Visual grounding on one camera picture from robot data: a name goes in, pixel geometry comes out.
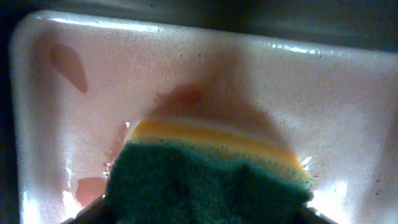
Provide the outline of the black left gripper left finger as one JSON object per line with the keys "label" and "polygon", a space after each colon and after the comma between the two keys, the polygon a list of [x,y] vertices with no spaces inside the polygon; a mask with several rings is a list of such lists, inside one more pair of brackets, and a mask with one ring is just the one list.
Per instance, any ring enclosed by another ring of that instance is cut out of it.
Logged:
{"label": "black left gripper left finger", "polygon": [[116,224],[116,218],[108,206],[105,196],[101,196],[62,224]]}

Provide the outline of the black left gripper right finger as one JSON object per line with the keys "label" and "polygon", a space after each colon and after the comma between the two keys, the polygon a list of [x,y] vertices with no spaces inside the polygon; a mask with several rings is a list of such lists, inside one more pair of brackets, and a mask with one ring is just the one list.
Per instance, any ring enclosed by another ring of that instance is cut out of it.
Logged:
{"label": "black left gripper right finger", "polygon": [[336,224],[336,222],[323,215],[317,215],[311,208],[302,207],[295,215],[295,224]]}

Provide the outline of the green and yellow sponge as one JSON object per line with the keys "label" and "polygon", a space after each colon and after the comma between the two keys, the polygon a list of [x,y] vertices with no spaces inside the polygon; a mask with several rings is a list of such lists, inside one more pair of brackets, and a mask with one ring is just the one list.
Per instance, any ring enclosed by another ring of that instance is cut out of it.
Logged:
{"label": "green and yellow sponge", "polygon": [[143,119],[106,186],[117,223],[288,223],[311,201],[295,154],[238,133]]}

